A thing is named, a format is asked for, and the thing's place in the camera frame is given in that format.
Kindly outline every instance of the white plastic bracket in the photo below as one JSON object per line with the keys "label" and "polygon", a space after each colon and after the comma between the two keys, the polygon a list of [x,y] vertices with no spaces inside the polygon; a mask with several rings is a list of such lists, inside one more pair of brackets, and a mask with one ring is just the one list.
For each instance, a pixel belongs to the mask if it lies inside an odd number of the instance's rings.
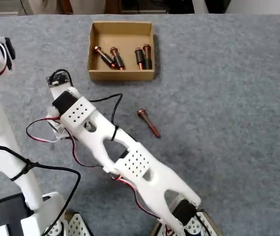
{"label": "white plastic bracket", "polygon": [[85,97],[81,97],[60,117],[60,121],[66,127],[71,126],[75,130],[82,126],[95,110],[96,108]]}

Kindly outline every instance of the white robotic arm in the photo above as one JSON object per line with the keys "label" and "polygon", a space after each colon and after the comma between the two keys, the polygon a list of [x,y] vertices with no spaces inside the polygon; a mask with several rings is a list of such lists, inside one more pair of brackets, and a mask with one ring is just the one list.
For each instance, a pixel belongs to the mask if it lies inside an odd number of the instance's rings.
{"label": "white robotic arm", "polygon": [[[184,226],[170,211],[164,194],[167,190],[175,191],[196,208],[201,199],[172,169],[154,158],[141,143],[121,128],[116,130],[112,139],[115,126],[86,98],[80,96],[74,87],[69,87],[58,96],[53,106],[55,112],[49,116],[60,116],[61,124],[93,153],[105,172],[121,175],[131,181],[147,206],[160,218],[159,221],[168,225],[178,236],[184,235]],[[87,130],[84,127],[86,122],[96,127],[96,130]],[[106,152],[103,144],[106,139],[126,147],[116,162]]]}
{"label": "white robotic arm", "polygon": [[[13,66],[12,61],[9,63],[8,60],[5,60],[4,65],[4,53],[9,60],[13,60],[13,54],[9,53],[8,46],[10,45],[4,38],[0,38],[0,43],[1,39],[4,40],[2,51],[0,50],[0,71],[4,68],[0,74],[3,77],[10,73]],[[1,103],[0,146],[20,153]],[[9,152],[0,150],[0,172],[14,181],[22,191],[22,194],[0,200],[0,236],[40,236],[56,219],[64,206],[64,199],[58,193],[42,196],[33,172],[31,170],[23,172],[25,166],[22,160]]]}

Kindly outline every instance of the gray carpet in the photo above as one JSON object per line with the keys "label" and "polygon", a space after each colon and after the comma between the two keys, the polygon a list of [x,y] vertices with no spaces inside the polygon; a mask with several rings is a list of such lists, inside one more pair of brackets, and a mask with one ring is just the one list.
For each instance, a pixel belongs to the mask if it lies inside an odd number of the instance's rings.
{"label": "gray carpet", "polygon": [[[92,20],[150,20],[156,34],[156,79],[93,83],[86,61]],[[143,15],[0,18],[0,35],[16,47],[16,73],[0,99],[23,154],[43,164],[73,167],[83,179],[70,207],[96,236],[148,236],[155,220],[132,192],[99,169],[78,166],[71,144],[37,143],[25,127],[52,101],[45,77],[68,69],[87,98],[124,92],[116,122],[173,168],[202,199],[227,236],[280,236],[280,16]],[[97,108],[110,117],[114,101]],[[137,117],[147,109],[160,129],[154,138]],[[34,134],[52,138],[46,124]],[[121,146],[107,144],[116,159]],[[78,157],[94,159],[82,145]],[[34,170],[44,193],[67,196],[74,177]],[[17,188],[0,176],[0,196]]]}

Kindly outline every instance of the cardboard box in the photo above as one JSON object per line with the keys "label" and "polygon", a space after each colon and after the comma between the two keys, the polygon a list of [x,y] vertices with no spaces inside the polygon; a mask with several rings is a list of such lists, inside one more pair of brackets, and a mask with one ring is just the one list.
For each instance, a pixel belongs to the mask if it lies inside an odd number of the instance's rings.
{"label": "cardboard box", "polygon": [[[137,65],[135,49],[144,44],[151,46],[152,70],[140,70]],[[109,68],[94,51],[100,46],[110,54],[110,48],[116,47],[124,61],[125,70]],[[88,71],[91,80],[153,80],[155,71],[153,27],[150,22],[96,21],[90,32]]]}

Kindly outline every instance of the bolt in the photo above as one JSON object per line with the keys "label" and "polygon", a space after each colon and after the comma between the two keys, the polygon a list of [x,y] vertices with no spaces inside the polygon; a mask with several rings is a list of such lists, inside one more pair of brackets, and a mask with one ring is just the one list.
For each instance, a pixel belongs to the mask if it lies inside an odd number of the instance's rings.
{"label": "bolt", "polygon": [[136,48],[135,54],[136,54],[137,64],[139,65],[140,70],[143,70],[144,55],[142,49]]}
{"label": "bolt", "polygon": [[121,56],[120,56],[120,54],[118,52],[118,49],[116,47],[111,47],[110,52],[114,56],[114,60],[116,62],[116,65],[118,66],[118,68],[120,70],[124,70],[125,69],[125,65],[124,65],[124,62],[121,59]]}
{"label": "bolt", "polygon": [[155,137],[160,138],[161,135],[159,133],[159,131],[157,130],[157,128],[154,126],[154,124],[152,123],[152,121],[148,118],[148,115],[145,111],[145,109],[141,108],[137,111],[138,116],[143,119],[147,125],[149,126],[149,128],[151,129],[151,131],[154,133]]}
{"label": "bolt", "polygon": [[151,60],[151,46],[149,44],[144,44],[144,68],[146,70],[152,69],[152,60]]}
{"label": "bolt", "polygon": [[145,59],[150,59],[151,58],[151,46],[149,44],[144,44],[143,50],[144,50]]}
{"label": "bolt", "polygon": [[98,54],[101,55],[102,60],[103,60],[109,67],[111,67],[111,68],[115,68],[115,67],[116,67],[114,60],[113,60],[109,55],[107,55],[106,53],[104,53],[104,52],[102,51],[102,48],[101,48],[101,47],[95,46],[95,47],[94,47],[94,50],[95,50]]}

